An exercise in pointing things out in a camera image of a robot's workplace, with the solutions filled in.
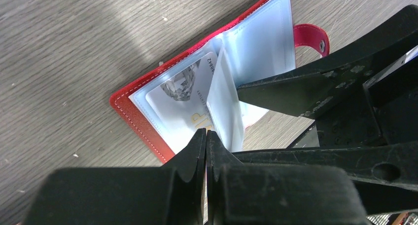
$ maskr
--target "red wallet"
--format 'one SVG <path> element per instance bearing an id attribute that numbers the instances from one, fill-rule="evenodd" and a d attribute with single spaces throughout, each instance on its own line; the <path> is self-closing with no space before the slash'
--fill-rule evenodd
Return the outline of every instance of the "red wallet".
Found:
<path id="1" fill-rule="evenodd" d="M 174 155 L 174 151 L 168 146 L 166 141 L 161 137 L 155 128 L 155 124 L 152 124 L 142 113 L 139 108 L 130 99 L 130 95 L 141 89 L 144 85 L 159 77 L 161 74 L 168 71 L 170 68 L 180 63 L 190 55 L 194 54 L 197 50 L 201 49 L 205 44 L 212 40 L 217 35 L 227 32 L 230 29 L 235 28 L 243 22 L 251 14 L 255 13 L 259 8 L 261 9 L 265 4 L 268 4 L 271 0 L 260 0 L 254 4 L 250 9 L 234 19 L 229 24 L 218 29 L 214 33 L 208 35 L 197 44 L 193 45 L 186 51 L 182 52 L 175 58 L 159 66 L 155 70 L 147 73 L 146 75 L 138 78 L 134 82 L 118 90 L 110 97 L 110 104 L 116 110 L 116 112 L 126 121 L 126 123 L 132 128 L 132 130 L 145 142 L 145 144 L 154 152 L 154 154 L 163 162 L 167 162 Z M 311 24 L 300 24 L 293 26 L 293 39 L 294 47 L 309 46 L 318 51 L 323 57 L 329 54 L 329 40 L 326 32 Z"/>

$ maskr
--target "gray wood tabletop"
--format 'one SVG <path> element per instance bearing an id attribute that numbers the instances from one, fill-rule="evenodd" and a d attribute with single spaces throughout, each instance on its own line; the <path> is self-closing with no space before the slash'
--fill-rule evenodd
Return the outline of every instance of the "gray wood tabletop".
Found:
<path id="1" fill-rule="evenodd" d="M 19 222 L 56 168 L 156 166 L 108 103 L 257 0 L 0 0 L 0 224 Z M 418 0 L 292 0 L 331 51 Z M 297 63 L 318 58 L 297 50 Z M 285 147 L 310 122 L 269 112 L 245 149 Z"/>

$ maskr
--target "white stitching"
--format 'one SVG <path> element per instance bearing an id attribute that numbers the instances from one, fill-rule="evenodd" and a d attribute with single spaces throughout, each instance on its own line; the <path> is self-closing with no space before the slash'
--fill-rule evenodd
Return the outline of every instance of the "white stitching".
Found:
<path id="1" fill-rule="evenodd" d="M 260 8 L 261 6 L 263 6 L 265 3 L 267 3 L 269 0 L 266 0 L 264 3 L 262 3 L 260 6 L 258 6 L 253 12 L 255 12 L 258 8 Z M 249 15 L 251 15 L 253 12 L 249 13 L 248 15 L 246 15 L 241 21 L 243 21 L 245 18 L 247 18 Z M 237 22 L 236 24 L 231 24 L 230 26 L 228 26 L 224 31 L 229 30 L 230 28 L 236 26 L 237 24 L 239 24 L 241 21 Z M 125 117 L 128 119 L 128 121 L 135 127 L 135 129 L 137 129 L 137 131 L 144 137 L 144 139 L 151 145 L 151 147 L 161 156 L 161 158 L 164 160 L 164 162 L 167 162 L 167 159 L 160 153 L 160 151 L 157 150 L 157 148 L 155 148 L 155 146 L 151 143 L 151 141 L 149 141 L 149 139 L 144 135 L 144 133 L 142 133 L 142 131 L 137 127 L 137 125 L 134 124 L 134 122 L 132 122 L 132 120 L 129 118 L 129 116 L 123 111 L 123 109 L 117 104 L 117 101 L 122 98 L 123 96 L 127 95 L 128 93 L 132 92 L 133 90 L 138 89 L 139 87 L 141 87 L 144 83 L 151 81 L 152 79 L 154 79 L 155 77 L 159 76 L 161 73 L 167 71 L 169 68 L 173 67 L 174 65 L 176 65 L 177 63 L 183 61 L 184 59 L 186 59 L 188 56 L 190 56 L 190 54 L 194 53 L 196 50 L 200 49 L 201 47 L 203 47 L 202 44 L 201 46 L 196 47 L 195 49 L 193 49 L 192 51 L 189 52 L 189 54 L 184 57 L 183 59 L 177 61 L 175 64 L 159 71 L 157 74 L 153 75 L 152 77 L 148 78 L 147 80 L 143 81 L 141 84 L 139 84 L 138 86 L 130 89 L 129 91 L 127 91 L 126 93 L 122 94 L 121 96 L 119 96 L 116 100 L 115 100 L 115 105 L 116 107 L 123 113 L 123 115 L 125 115 Z"/>

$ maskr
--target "red leather cover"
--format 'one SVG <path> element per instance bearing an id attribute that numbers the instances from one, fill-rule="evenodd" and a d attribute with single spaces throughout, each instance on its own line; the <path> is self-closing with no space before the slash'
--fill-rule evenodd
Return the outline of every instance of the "red leather cover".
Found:
<path id="1" fill-rule="evenodd" d="M 148 82 L 159 76 L 161 73 L 165 72 L 172 66 L 185 59 L 190 54 L 194 53 L 214 36 L 238 24 L 240 21 L 242 21 L 244 18 L 246 18 L 248 15 L 254 12 L 257 8 L 259 8 L 268 1 L 269 0 L 260 0 L 229 24 L 208 35 L 206 38 L 202 39 L 197 44 L 193 45 L 183 53 L 171 59 L 170 61 L 159 66 L 155 70 L 145 74 L 144 76 L 138 78 L 134 82 L 125 86 L 124 88 L 118 90 L 110 97 L 110 105 L 116 110 L 116 112 L 122 117 L 122 119 L 124 119 L 126 123 L 128 123 L 132 130 L 134 130 L 134 132 L 146 143 L 146 145 L 163 163 L 167 162 L 174 156 L 173 151 L 168 147 L 168 145 L 157 133 L 157 131 L 154 129 L 151 123 L 145 118 L 145 116 L 143 116 L 142 113 L 137 109 L 137 107 L 131 102 L 128 96 L 136 90 L 138 90 L 139 88 L 141 88 L 143 85 L 147 84 Z M 328 48 L 329 42 L 326 33 L 320 28 L 315 29 L 313 27 L 315 26 L 306 24 L 296 26 L 296 34 L 298 34 L 298 37 L 295 37 L 295 41 L 297 41 L 297 44 L 308 45 L 315 48 L 316 46 L 319 46 L 319 44 L 311 42 L 317 42 L 318 39 L 325 39 L 325 42 L 327 44 L 326 47 Z"/>

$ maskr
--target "round hole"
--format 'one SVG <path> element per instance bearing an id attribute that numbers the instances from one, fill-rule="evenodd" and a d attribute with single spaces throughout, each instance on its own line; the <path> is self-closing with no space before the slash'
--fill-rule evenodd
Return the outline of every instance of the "round hole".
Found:
<path id="1" fill-rule="evenodd" d="M 319 44 L 319 49 L 322 53 L 325 51 L 325 41 L 321 40 L 321 43 Z"/>
<path id="2" fill-rule="evenodd" d="M 393 182 L 401 177 L 401 170 L 391 163 L 376 164 L 372 168 L 372 174 L 374 177 L 387 182 Z"/>

